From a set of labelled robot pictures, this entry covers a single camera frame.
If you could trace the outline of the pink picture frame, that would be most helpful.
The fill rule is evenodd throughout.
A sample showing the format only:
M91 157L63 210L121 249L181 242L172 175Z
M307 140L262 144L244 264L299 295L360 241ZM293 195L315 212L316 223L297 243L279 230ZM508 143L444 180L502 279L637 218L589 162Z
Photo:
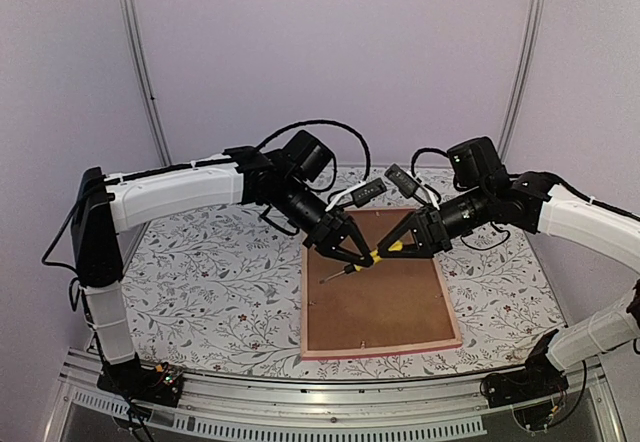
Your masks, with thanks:
M457 349L462 335L434 259L386 259L321 283L344 264L301 255L301 358L371 358Z

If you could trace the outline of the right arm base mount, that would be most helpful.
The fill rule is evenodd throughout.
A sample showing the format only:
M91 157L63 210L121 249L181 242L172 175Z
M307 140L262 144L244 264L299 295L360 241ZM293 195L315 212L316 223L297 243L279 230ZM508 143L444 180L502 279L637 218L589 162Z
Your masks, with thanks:
M516 422L531 432L546 431L562 421L569 383L566 375L548 362L526 363L520 370L493 372L480 382L480 393L490 408L530 402L557 394L556 402L540 408L520 409Z

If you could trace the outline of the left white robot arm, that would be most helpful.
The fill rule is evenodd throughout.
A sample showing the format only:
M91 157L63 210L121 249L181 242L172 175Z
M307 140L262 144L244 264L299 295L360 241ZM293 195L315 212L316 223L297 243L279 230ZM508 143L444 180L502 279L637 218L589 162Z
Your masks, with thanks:
M94 167L83 174L70 229L75 272L103 369L116 386L138 396L149 385L126 319L119 233L202 207L257 204L281 212L292 227L289 235L305 233L305 246L320 255L369 267L373 258L354 219L309 186L334 158L299 126L272 151L240 146L160 169L107 176Z

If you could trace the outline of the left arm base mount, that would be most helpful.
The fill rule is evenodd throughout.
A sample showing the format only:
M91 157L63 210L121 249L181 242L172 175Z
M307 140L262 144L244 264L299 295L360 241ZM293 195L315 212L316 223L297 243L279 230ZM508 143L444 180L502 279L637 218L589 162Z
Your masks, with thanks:
M97 388L122 398L176 408L184 387L183 371L168 362L144 367L138 358L110 364L105 362Z

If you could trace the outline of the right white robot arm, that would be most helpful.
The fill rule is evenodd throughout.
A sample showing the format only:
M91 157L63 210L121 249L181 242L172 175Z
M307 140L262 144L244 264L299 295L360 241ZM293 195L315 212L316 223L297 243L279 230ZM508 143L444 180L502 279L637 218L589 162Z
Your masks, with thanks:
M509 174L488 137L462 142L446 155L458 196L407 214L378 243L381 258L430 259L493 222L568 240L639 269L637 215L580 193L556 174ZM638 336L639 289L633 287L589 318L545 334L518 374L517 389L537 398L554 384L556 372Z

